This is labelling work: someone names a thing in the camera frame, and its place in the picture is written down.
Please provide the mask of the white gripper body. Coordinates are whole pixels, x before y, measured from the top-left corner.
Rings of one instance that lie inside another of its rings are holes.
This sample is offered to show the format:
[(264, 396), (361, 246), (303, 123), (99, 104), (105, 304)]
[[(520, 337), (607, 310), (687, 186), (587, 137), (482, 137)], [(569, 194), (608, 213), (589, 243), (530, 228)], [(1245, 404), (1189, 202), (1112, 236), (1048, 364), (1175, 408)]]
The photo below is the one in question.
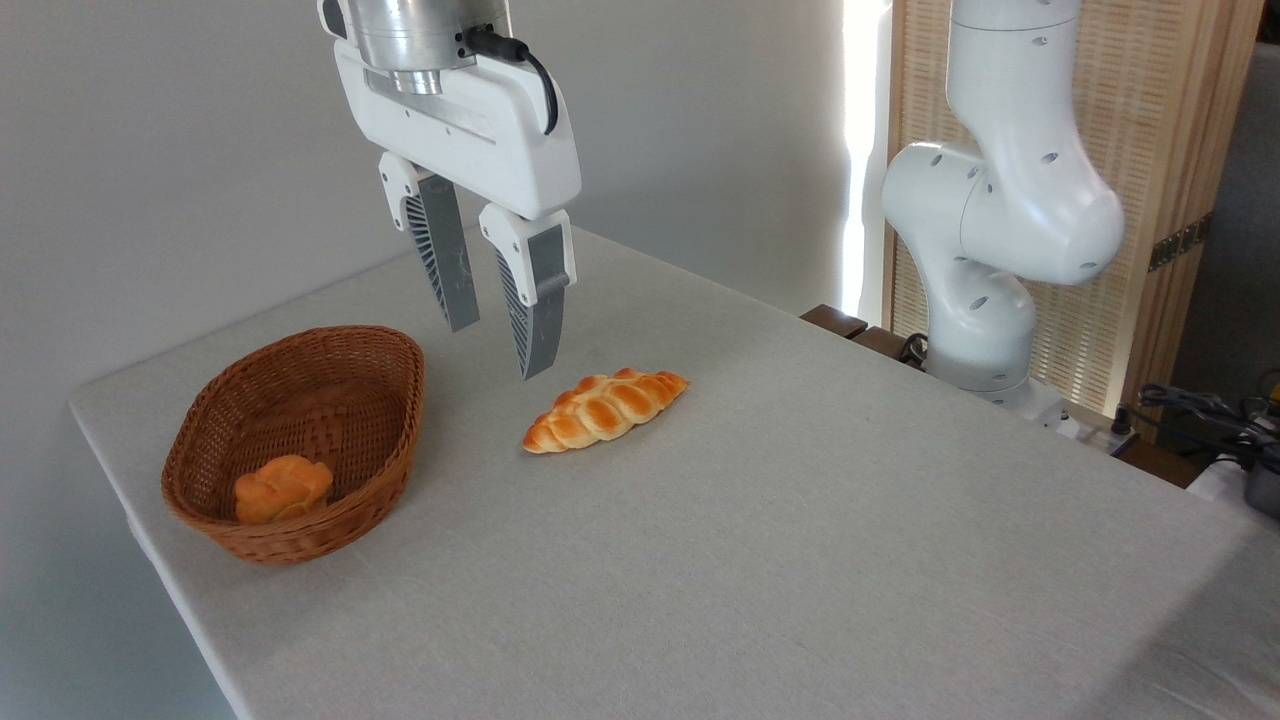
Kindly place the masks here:
[(338, 40), (334, 58), (349, 109), (376, 146), (526, 219), (566, 208), (582, 188), (566, 110), (547, 127), (544, 87), (527, 67), (480, 56), (442, 70), (440, 91), (402, 94)]

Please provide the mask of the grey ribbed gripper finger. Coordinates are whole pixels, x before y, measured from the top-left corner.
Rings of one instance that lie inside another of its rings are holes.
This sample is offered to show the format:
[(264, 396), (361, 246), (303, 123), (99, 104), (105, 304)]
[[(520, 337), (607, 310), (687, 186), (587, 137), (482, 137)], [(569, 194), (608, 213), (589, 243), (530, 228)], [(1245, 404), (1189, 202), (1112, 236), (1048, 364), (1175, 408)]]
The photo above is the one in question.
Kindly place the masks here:
[(520, 373), (530, 379), (556, 361), (564, 291), (577, 281), (570, 217), (529, 220), (490, 202), (479, 224), (495, 250)]
[(385, 151), (378, 164), (394, 227), (408, 234), (448, 327), (480, 319), (454, 183)]

